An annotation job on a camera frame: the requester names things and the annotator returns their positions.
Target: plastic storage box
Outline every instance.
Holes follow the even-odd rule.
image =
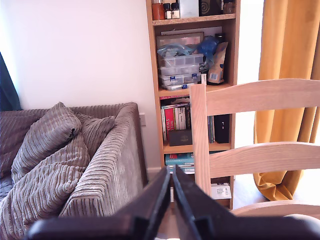
[[[162,81],[162,85],[168,87],[199,82],[201,81],[201,73],[198,72],[193,74],[183,74],[174,76],[160,75],[159,78]]]
[[[170,56],[170,57],[159,58],[160,67],[202,64],[203,62],[204,62],[203,54],[194,54],[194,55],[187,55],[187,56]]]
[[[188,64],[178,66],[162,66],[160,68],[161,75],[172,76],[180,74],[194,74],[199,72],[200,64]]]

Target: label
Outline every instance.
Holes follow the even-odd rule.
[[[172,17],[171,17],[171,11],[166,11],[165,13],[164,13],[164,16],[165,16],[165,19],[171,19]]]
[[[207,85],[207,74],[201,74],[201,84]]]
[[[231,189],[228,183],[211,184],[213,199],[231,199]]]
[[[172,19],[179,19],[180,18],[180,11],[179,10],[171,11],[171,18]]]

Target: sofa cushion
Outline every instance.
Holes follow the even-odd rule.
[[[90,159],[95,155],[108,132],[115,126],[115,117],[95,118],[82,113],[76,113],[81,122],[81,132],[86,144]]]
[[[79,133],[22,177],[0,203],[0,239],[21,239],[35,221],[58,216],[89,161]]]
[[[0,117],[0,178],[11,174],[11,166],[30,126],[38,116]]]
[[[26,133],[13,160],[13,181],[17,183],[38,163],[63,147],[78,134],[80,128],[79,119],[62,102],[49,109]]]

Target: wooden floor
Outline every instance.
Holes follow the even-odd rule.
[[[320,205],[319,185],[320,169],[305,170],[293,198],[302,201],[312,200],[312,202],[315,201]],[[252,174],[235,177],[233,209],[266,201],[268,199],[258,191]],[[161,239],[179,238],[174,209],[169,208],[167,210],[158,232]]]

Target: curtain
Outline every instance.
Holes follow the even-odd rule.
[[[0,52],[0,111],[21,110],[19,97]]]
[[[300,78],[320,80],[320,0],[265,0],[259,80]],[[314,143],[317,107],[260,111],[254,141]],[[269,200],[292,200],[298,171],[254,173],[259,191]]]

